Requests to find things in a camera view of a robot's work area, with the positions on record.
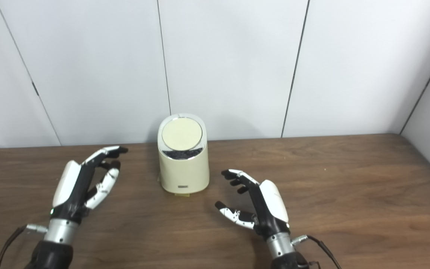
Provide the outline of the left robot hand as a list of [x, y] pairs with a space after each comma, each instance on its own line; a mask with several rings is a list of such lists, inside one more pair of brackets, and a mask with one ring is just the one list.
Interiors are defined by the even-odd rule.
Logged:
[[82, 163], [69, 161], [53, 196], [50, 221], [79, 225], [112, 191], [121, 170], [117, 158], [128, 151], [120, 145], [108, 146]]

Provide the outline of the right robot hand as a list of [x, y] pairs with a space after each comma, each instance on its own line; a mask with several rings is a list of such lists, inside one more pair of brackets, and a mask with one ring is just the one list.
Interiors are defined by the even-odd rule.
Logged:
[[221, 201], [215, 203], [223, 216], [236, 225], [252, 229], [265, 241], [279, 233], [290, 233], [289, 217], [277, 186], [268, 179], [258, 182], [242, 170], [223, 170], [221, 174], [231, 186], [241, 186], [239, 194], [249, 193], [255, 212], [250, 213], [226, 206]]

